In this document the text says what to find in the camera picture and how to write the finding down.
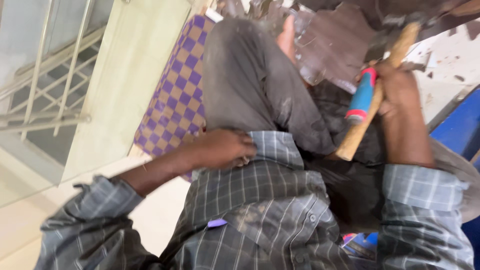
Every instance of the checkered mat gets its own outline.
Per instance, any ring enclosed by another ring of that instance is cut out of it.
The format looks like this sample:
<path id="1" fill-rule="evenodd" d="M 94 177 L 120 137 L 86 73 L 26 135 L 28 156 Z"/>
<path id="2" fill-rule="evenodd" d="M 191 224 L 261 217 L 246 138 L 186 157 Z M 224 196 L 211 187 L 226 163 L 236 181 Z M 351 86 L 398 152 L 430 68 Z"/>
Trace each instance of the checkered mat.
<path id="1" fill-rule="evenodd" d="M 186 23 L 163 70 L 134 143 L 152 157 L 191 142 L 204 126 L 202 64 L 214 22 L 196 15 Z"/>

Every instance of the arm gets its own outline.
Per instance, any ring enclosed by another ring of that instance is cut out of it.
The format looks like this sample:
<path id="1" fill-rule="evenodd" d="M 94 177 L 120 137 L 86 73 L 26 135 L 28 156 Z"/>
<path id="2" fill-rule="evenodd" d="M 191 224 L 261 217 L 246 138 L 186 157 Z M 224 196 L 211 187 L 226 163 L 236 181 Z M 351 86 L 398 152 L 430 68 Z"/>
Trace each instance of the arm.
<path id="1" fill-rule="evenodd" d="M 377 66 L 387 103 L 383 122 L 389 165 L 377 261 L 381 269 L 473 269 L 459 207 L 467 188 L 435 167 L 415 78 Z"/>
<path id="2" fill-rule="evenodd" d="M 217 130 L 112 179 L 98 176 L 41 226 L 40 269 L 130 269 L 158 264 L 132 229 L 129 213 L 143 197 L 193 169 L 237 165 L 256 148 L 243 133 Z"/>

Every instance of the rolled-up sleeve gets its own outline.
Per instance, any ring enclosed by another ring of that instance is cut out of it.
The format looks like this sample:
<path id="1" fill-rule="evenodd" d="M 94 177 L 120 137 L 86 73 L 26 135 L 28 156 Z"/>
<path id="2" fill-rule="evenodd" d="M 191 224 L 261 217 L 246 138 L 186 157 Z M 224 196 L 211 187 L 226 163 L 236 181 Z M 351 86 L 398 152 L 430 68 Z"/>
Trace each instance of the rolled-up sleeve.
<path id="1" fill-rule="evenodd" d="M 97 176 L 45 220 L 36 270 L 129 269 L 149 258 L 128 214 L 142 201 L 121 179 Z"/>
<path id="2" fill-rule="evenodd" d="M 387 165 L 377 261 L 381 269 L 473 269 L 459 208 L 467 183 L 447 172 Z"/>

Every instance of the plaid shirt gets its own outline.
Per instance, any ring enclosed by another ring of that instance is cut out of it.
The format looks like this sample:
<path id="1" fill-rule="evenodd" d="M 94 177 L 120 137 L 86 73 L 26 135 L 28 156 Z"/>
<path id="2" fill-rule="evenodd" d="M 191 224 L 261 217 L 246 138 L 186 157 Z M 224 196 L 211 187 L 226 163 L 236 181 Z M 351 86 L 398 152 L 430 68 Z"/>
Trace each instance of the plaid shirt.
<path id="1" fill-rule="evenodd" d="M 291 134 L 250 135 L 257 157 L 200 174 L 159 258 L 127 217 L 142 198 L 121 179 L 96 177 L 43 223 L 36 269 L 360 269 L 339 246 L 322 176 L 303 170 Z M 473 269 L 458 211 L 465 188 L 446 172 L 387 165 L 376 266 Z"/>

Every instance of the gray trousers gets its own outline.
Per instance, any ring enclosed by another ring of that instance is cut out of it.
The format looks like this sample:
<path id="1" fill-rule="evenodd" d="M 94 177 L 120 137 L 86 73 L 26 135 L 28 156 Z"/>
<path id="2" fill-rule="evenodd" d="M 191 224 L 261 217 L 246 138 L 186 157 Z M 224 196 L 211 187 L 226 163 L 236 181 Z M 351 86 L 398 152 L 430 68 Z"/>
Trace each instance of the gray trousers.
<path id="1" fill-rule="evenodd" d="M 384 204 L 381 132 L 375 132 L 373 126 L 373 132 L 367 133 L 364 139 L 373 144 L 364 144 L 365 151 L 361 151 L 365 153 L 374 148 L 378 152 L 374 156 L 380 162 L 369 162 L 362 153 L 353 162 L 324 160 L 323 157 L 332 153 L 341 141 L 339 136 L 343 136 L 342 133 L 333 134 L 329 128 L 339 117 L 328 115 L 318 107 L 297 68 L 273 37 L 247 20 L 226 19 L 217 23 L 205 44 L 203 80 L 207 130 L 228 128 L 292 133 L 303 151 L 302 156 L 305 154 L 306 169 L 322 174 L 331 200 L 330 208 L 341 232 L 378 230 Z M 479 216 L 480 174 L 442 144 L 432 140 L 432 145 L 440 170 L 471 183 L 464 193 L 463 220 Z"/>

